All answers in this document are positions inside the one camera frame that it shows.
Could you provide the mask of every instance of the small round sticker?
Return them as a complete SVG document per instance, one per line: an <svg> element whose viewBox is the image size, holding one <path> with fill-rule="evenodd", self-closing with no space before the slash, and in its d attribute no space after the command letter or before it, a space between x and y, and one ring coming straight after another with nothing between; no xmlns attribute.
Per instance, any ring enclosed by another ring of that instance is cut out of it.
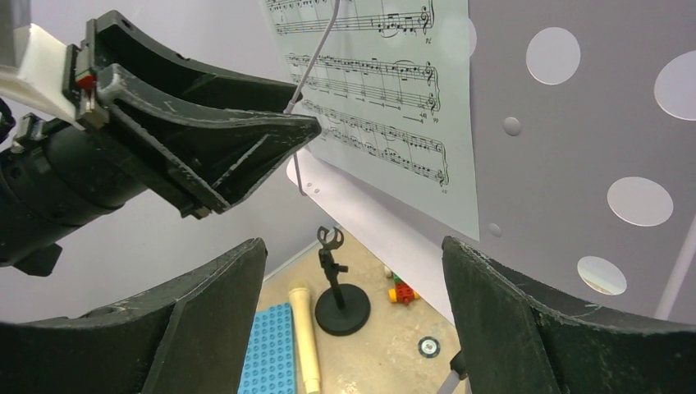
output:
<svg viewBox="0 0 696 394"><path fill-rule="evenodd" d="M432 359L440 354L440 342L433 337L423 337L418 342L418 352L426 359Z"/></svg>

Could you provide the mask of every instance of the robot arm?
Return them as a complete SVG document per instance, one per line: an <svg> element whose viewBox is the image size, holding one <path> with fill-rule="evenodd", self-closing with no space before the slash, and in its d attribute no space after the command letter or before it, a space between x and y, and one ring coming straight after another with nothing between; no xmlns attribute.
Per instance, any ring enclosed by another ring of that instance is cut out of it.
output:
<svg viewBox="0 0 696 394"><path fill-rule="evenodd" d="M183 58L117 11L79 46L22 29L0 96L56 118L22 118L0 152L0 266L49 275L56 241L148 188L182 217L223 213L320 133L282 114L294 85Z"/></svg>

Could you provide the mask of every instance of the black microphone stand base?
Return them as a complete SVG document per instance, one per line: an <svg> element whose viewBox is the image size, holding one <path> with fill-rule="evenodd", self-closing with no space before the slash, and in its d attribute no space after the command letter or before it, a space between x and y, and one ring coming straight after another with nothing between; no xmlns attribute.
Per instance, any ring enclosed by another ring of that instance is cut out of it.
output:
<svg viewBox="0 0 696 394"><path fill-rule="evenodd" d="M370 302L363 289L349 283L338 286L346 301L346 307L338 308L332 289L329 288L317 300L314 316L319 327L326 333L343 337L357 332L367 323Z"/></svg>

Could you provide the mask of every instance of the blue lego baseplate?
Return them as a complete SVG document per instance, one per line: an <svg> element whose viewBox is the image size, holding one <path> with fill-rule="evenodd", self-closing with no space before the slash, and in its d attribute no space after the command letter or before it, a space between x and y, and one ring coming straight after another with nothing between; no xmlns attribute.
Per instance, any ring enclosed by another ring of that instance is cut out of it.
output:
<svg viewBox="0 0 696 394"><path fill-rule="evenodd" d="M256 313L237 394L296 394L290 304Z"/></svg>

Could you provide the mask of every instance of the white cable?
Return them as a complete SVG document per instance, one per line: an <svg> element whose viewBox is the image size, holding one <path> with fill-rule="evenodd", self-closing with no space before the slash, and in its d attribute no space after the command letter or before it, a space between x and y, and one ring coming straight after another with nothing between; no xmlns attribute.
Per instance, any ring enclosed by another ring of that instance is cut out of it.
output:
<svg viewBox="0 0 696 394"><path fill-rule="evenodd" d="M331 15L331 20L327 23L327 28L324 30L324 33L322 35L322 39L319 41L319 45L317 45L317 49L314 51L314 55L312 56L312 60L309 61L309 64L307 65L307 69L304 70L304 75L302 75L302 79L300 80L300 83L297 84L297 89L295 89L295 93L292 95L292 98L290 99L290 102L287 104L287 107L285 108L285 111L283 113L292 113L292 109L295 108L295 103L297 103L297 98L300 96L300 91L302 90L302 87L305 86L305 82L307 82L307 78L309 78L309 72L312 71L312 67L314 67L314 63L317 62L317 58L319 57L319 53L322 52L322 48L324 46L324 43L326 43L326 40L328 38L329 33L331 33L331 29L333 28L333 25L336 23L336 19L338 18L338 7L341 4L341 0L336 0L333 4L333 15Z"/></svg>
<svg viewBox="0 0 696 394"><path fill-rule="evenodd" d="M287 103L287 107L285 108L285 111L283 113L285 114L291 114L292 110L295 108L295 103L297 103L297 98L300 96L300 92L302 91L302 87L305 86L305 82L307 82L307 78L309 78L309 72L312 71L312 67L314 67L314 63L317 62L317 58L319 57L319 54L322 52L322 48L324 46L324 43L326 43L326 40L328 38L329 33L331 33L331 29L333 28L333 25L336 23L336 19L338 18L338 7L341 5L341 0L336 0L333 4L333 15L331 15L331 20L327 23L327 28L324 30L324 33L322 34L322 39L319 41L319 45L317 45L317 49L314 51L314 55L312 56L312 59L309 61L307 64L307 69L304 70L304 74L302 75L302 79L300 80L300 83L297 84L297 88L295 89L295 93L292 95L292 98L290 101ZM300 176L300 162L298 162L297 159L297 152L292 154L292 159L295 161L295 176L297 177L297 188L300 189L300 194L306 196L307 194L305 193L305 190L302 188L302 177Z"/></svg>

